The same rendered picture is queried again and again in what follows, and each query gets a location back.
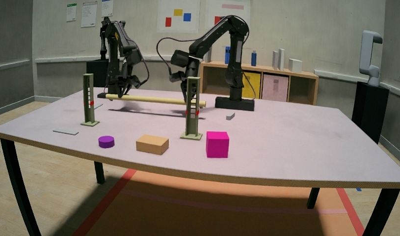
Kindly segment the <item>tan rectangular block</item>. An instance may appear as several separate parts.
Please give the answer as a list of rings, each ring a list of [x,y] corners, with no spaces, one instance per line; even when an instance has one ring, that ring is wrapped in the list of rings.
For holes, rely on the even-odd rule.
[[[169,148],[169,138],[144,134],[136,140],[136,150],[162,155]]]

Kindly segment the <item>magenta cube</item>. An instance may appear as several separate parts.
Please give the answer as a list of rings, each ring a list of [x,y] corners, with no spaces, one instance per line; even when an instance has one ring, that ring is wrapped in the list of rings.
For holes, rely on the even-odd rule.
[[[206,155],[207,158],[228,158],[229,136],[227,132],[206,132]]]

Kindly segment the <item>purple short cylinder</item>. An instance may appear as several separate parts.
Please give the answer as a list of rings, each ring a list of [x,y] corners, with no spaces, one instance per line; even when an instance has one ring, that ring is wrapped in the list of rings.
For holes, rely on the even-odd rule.
[[[112,136],[102,136],[98,138],[99,147],[101,148],[111,148],[115,145],[114,137]]]

